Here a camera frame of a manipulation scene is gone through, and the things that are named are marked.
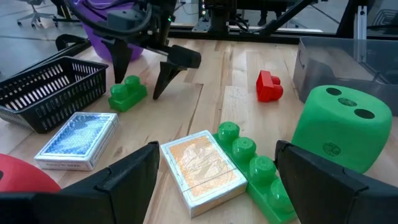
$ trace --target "black plastic basket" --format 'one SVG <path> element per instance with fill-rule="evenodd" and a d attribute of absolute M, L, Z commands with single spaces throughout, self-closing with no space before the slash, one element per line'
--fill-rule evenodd
<path fill-rule="evenodd" d="M 60 59 L 0 83 L 0 118 L 43 134 L 106 91 L 102 63 Z"/>

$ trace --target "green lego block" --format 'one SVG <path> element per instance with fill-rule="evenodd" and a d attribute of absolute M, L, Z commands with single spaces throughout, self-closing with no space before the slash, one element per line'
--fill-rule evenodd
<path fill-rule="evenodd" d="M 140 83 L 139 77 L 131 75 L 124 80 L 124 84 L 111 87 L 109 105 L 114 110 L 126 112 L 147 95 L 147 88 Z"/>
<path fill-rule="evenodd" d="M 297 218 L 292 202 L 276 176 L 272 159 L 256 154 L 252 139 L 239 137 L 239 126 L 220 124 L 214 138 L 248 180 L 246 192 L 254 200 L 270 224 L 288 223 Z"/>

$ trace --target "red ball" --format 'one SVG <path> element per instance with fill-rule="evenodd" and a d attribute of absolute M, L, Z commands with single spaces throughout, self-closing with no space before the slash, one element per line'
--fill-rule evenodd
<path fill-rule="evenodd" d="M 46 173 L 14 157 L 0 154 L 0 192 L 51 192 L 60 186 Z"/>

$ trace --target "green die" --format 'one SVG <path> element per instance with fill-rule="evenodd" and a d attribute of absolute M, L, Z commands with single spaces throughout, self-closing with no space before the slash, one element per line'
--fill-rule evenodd
<path fill-rule="evenodd" d="M 292 143 L 357 172 L 380 155 L 392 125 L 379 99 L 342 86 L 318 86 L 305 103 Z"/>

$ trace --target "red toy block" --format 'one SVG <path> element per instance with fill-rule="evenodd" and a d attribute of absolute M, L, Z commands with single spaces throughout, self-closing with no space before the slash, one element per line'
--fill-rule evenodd
<path fill-rule="evenodd" d="M 284 94 L 284 89 L 280 85 L 280 79 L 272 76 L 268 71 L 260 71 L 256 82 L 257 99 L 260 102 L 270 102 L 279 100 Z"/>

